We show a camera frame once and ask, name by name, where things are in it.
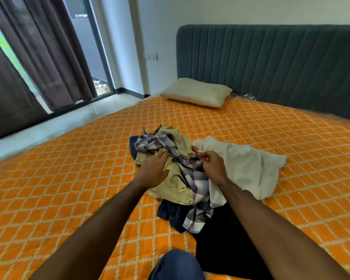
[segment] white cloth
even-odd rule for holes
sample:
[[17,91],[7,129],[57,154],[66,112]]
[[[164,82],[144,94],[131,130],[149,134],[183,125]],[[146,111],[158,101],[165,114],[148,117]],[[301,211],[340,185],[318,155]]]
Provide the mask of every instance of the white cloth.
[[[279,169],[286,163],[286,155],[276,155],[257,150],[249,145],[222,143],[208,136],[192,143],[200,152],[213,150],[224,159],[228,178],[243,190],[248,190],[256,199],[264,199],[275,190]],[[209,181],[210,206],[223,206],[227,201],[222,192]]]

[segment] brown curtain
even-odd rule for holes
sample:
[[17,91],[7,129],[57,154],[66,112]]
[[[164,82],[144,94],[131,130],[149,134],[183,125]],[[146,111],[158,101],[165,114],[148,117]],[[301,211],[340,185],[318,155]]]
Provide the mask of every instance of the brown curtain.
[[0,29],[52,111],[97,97],[62,0],[0,0]]
[[47,112],[0,48],[0,137],[47,117]]

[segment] dark blue jeans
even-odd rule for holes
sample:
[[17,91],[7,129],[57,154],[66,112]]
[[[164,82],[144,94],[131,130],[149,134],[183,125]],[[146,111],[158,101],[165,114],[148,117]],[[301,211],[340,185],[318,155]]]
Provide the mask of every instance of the dark blue jeans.
[[205,276],[193,255],[173,249],[161,257],[148,280],[205,280]]

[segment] bed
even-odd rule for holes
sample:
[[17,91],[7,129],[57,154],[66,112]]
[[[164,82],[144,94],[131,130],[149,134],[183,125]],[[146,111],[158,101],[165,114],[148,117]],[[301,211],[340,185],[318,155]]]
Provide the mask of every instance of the bed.
[[[178,50],[178,67],[181,55]],[[0,280],[27,279],[125,187],[136,171],[129,137],[160,123],[178,127],[191,140],[213,136],[288,155],[274,195],[264,202],[350,273],[349,121],[241,98],[227,98],[215,109],[154,96],[6,163],[0,173]],[[179,234],[156,217],[159,204],[158,199],[142,197],[101,279],[146,279],[168,250],[195,253],[190,234]]]

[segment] hand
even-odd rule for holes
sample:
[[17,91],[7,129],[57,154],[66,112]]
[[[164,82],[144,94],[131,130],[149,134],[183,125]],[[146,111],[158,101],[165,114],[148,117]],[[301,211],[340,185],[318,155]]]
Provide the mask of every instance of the hand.
[[197,157],[203,161],[202,166],[206,176],[218,187],[229,180],[224,167],[224,160],[215,151],[202,152],[199,153]]
[[167,152],[157,152],[140,166],[134,181],[146,190],[158,186],[166,179],[170,172],[170,170],[163,170],[170,156],[171,154]]

